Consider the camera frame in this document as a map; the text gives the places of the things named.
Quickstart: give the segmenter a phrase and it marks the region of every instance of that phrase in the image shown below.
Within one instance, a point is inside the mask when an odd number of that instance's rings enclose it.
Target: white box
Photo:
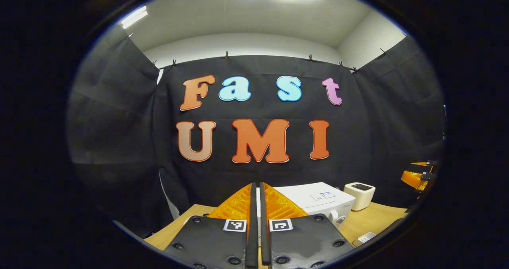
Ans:
[[[299,186],[274,187],[309,215],[323,213],[339,229],[353,207],[355,197],[342,192],[325,182],[301,184]],[[258,244],[260,244],[260,188],[256,188],[258,210]]]
[[[362,182],[352,182],[350,184],[345,184],[343,191],[355,197],[352,210],[360,211],[368,207],[371,203],[371,199],[373,199],[375,193],[375,187],[369,184],[363,184]]]

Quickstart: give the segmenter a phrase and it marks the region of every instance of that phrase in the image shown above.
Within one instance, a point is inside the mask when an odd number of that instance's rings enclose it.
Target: black fabric backdrop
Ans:
[[[213,75],[207,96],[199,108],[180,111],[183,82]],[[222,81],[232,76],[249,80],[247,101],[222,101]],[[302,82],[302,97],[283,102],[276,79],[296,76]],[[327,98],[321,82],[332,77],[340,86],[342,104]],[[415,41],[406,37],[396,46],[352,74],[348,69],[325,62],[280,56],[233,56],[201,59],[164,68],[156,90],[154,141],[158,159],[171,168],[188,191],[190,204],[218,206],[250,182],[291,186],[325,182],[340,189],[349,182],[377,187],[374,202],[405,207],[413,202],[413,189],[400,177],[410,162],[440,158],[442,148],[443,97],[431,65]],[[289,121],[287,154],[289,162],[236,164],[235,119],[253,120],[262,134],[272,119]],[[198,123],[215,121],[213,150],[204,162],[186,160],[178,150],[180,121],[193,122],[191,146],[200,150],[202,132]],[[330,156],[312,160],[312,120],[326,120]]]
[[[200,108],[180,111],[183,82],[206,75]],[[247,101],[222,101],[222,81],[249,80]],[[275,82],[282,75],[302,82],[302,97],[283,102]],[[444,131],[443,97],[417,44],[406,37],[358,74],[325,62],[280,56],[201,59],[158,70],[116,27],[82,63],[70,95],[68,142],[72,161],[98,206],[144,238],[171,222],[164,193],[185,211],[191,204],[218,206],[250,182],[291,186],[325,182],[340,189],[349,182],[377,187],[374,202],[406,207],[413,189],[400,177],[410,162],[439,159]],[[332,77],[342,104],[331,104],[321,84]],[[289,121],[289,162],[236,164],[235,119],[253,120],[264,133],[272,119]],[[198,123],[215,121],[213,150],[204,162],[178,150],[176,123],[190,121],[191,146],[200,150]],[[312,120],[329,122],[328,158],[312,160]]]

